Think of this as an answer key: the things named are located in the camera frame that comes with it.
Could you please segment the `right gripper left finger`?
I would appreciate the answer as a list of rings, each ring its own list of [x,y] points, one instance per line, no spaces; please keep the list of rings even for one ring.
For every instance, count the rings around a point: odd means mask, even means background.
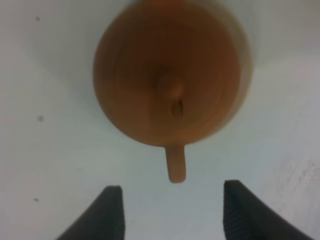
[[[107,186],[59,240],[123,240],[125,211],[120,186]]]

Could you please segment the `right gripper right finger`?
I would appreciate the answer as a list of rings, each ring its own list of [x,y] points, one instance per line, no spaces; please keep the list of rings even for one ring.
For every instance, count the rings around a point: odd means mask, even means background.
[[[264,204],[239,180],[223,185],[223,231],[227,240],[310,240]]]

